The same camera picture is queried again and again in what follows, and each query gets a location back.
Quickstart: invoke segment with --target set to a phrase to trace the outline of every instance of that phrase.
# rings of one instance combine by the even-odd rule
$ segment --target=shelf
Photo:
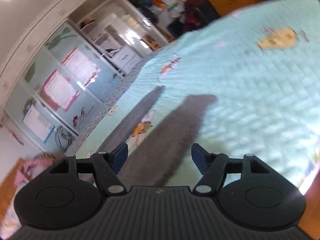
[[[93,42],[99,45],[103,41],[103,39],[108,35],[109,35],[108,33],[103,33],[101,36],[96,38]]]
[[[84,26],[81,31],[83,31],[85,34],[89,34],[97,26],[97,21],[94,21]]]
[[[125,9],[129,12],[129,14],[140,24],[144,29],[147,30],[148,34],[152,36],[152,38],[162,47],[168,44],[166,37],[162,35],[162,33],[153,25],[148,26],[143,19],[146,17],[128,0],[117,0],[119,1]]]
[[[91,19],[92,15],[95,14],[97,11],[102,9],[107,3],[111,2],[112,0],[105,0],[103,3],[98,5],[94,10],[92,10],[90,13],[88,13],[86,16],[82,17],[80,21],[76,23],[77,26],[80,26],[81,22],[83,22],[85,19]]]

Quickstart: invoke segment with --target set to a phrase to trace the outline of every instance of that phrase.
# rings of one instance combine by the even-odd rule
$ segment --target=wooden floor
[[[320,239],[320,173],[305,194],[307,207],[299,223],[312,239]]]
[[[16,176],[17,169],[24,164],[25,160],[20,158],[9,171],[8,175],[2,181],[0,185],[0,224],[7,212],[10,202],[16,192],[16,187],[13,182]]]

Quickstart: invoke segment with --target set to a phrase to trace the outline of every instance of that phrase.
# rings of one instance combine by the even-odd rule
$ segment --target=white shelving unit
[[[150,35],[161,47],[168,43],[158,29],[149,24],[145,16],[128,0],[87,0],[69,16],[69,19],[78,29],[83,21],[95,20],[83,27],[80,32],[91,40],[91,44],[123,74],[130,71],[134,64],[129,68],[119,65],[119,61],[106,51],[110,49],[110,46],[114,44],[114,49],[120,49],[114,56],[121,54],[122,48],[125,47],[123,54],[132,51],[137,56],[133,58],[139,61],[141,57],[152,51],[142,41],[142,37],[146,34]]]

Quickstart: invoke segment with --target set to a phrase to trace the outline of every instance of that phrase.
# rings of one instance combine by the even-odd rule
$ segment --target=bed
[[[184,34],[143,63],[130,88],[107,104],[104,118],[96,116],[73,146],[76,157],[95,152],[143,96],[164,85],[146,135],[187,95],[214,94],[218,101],[207,109],[195,142],[232,158],[254,154],[304,193],[319,170],[319,22],[318,0],[274,0]],[[259,48],[266,29],[284,27],[296,32],[296,46]],[[161,69],[175,54],[179,63],[160,82]],[[193,188],[200,178],[187,151],[167,185]],[[237,178],[228,176],[226,183]]]

